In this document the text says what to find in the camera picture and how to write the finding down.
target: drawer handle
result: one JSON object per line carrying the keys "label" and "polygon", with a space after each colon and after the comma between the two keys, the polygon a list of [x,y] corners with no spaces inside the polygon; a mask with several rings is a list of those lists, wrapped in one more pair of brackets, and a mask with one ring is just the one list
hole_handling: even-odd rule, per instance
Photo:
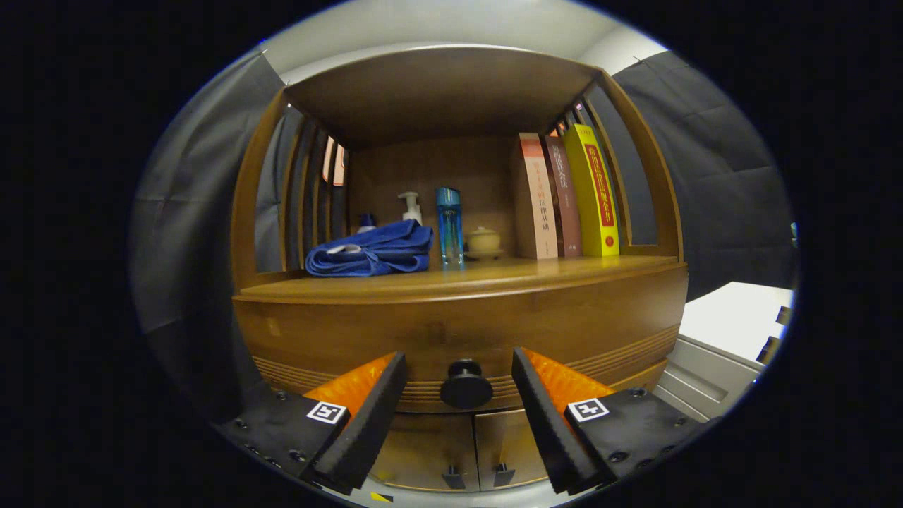
{"label": "drawer handle", "polygon": [[508,469],[507,464],[504,462],[496,466],[496,475],[492,481],[492,486],[494,487],[504,487],[511,483],[511,479],[514,478],[514,473],[516,469]]}
{"label": "drawer handle", "polygon": [[450,489],[464,490],[464,478],[458,473],[457,467],[449,466],[449,472],[442,474],[442,479],[445,480],[445,484],[448,485]]}
{"label": "drawer handle", "polygon": [[442,402],[457,409],[474,409],[492,399],[492,385],[473,360],[458,360],[449,366],[449,377],[439,390]]}

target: blue towel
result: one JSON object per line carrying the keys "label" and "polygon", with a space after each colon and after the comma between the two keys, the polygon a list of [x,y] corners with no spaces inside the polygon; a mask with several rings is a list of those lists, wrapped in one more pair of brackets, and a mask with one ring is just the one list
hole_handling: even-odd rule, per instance
{"label": "blue towel", "polygon": [[433,228],[411,219],[318,245],[308,252],[304,267],[318,277],[417,272],[429,266],[432,246]]}

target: saucer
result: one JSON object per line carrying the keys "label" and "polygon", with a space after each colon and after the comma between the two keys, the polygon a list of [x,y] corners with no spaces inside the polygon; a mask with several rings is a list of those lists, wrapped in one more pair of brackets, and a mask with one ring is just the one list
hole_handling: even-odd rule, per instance
{"label": "saucer", "polygon": [[505,253],[505,251],[502,249],[481,250],[481,251],[465,252],[464,256],[467,258],[470,258],[470,259],[475,259],[475,260],[477,260],[477,259],[494,259],[494,258],[501,256],[504,253]]}

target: red book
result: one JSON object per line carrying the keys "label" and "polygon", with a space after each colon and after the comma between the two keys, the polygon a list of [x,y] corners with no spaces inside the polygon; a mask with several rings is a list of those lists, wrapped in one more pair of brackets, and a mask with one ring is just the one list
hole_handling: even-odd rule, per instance
{"label": "red book", "polygon": [[544,136],[545,166],[552,183],[552,203],[555,208],[555,230],[558,233],[558,255],[575,258],[583,255],[580,234],[580,212],[573,191],[571,167],[558,136]]}
{"label": "red book", "polygon": [[521,258],[558,257],[552,189],[539,135],[521,133],[512,155],[515,234]]}

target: blue cylinder bottle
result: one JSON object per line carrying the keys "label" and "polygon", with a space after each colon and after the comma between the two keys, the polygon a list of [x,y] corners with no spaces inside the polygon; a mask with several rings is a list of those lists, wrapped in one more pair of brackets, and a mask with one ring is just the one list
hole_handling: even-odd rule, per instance
{"label": "blue cylinder bottle", "polygon": [[436,189],[439,217],[439,249],[443,265],[464,264],[464,231],[461,227],[461,193],[451,187]]}

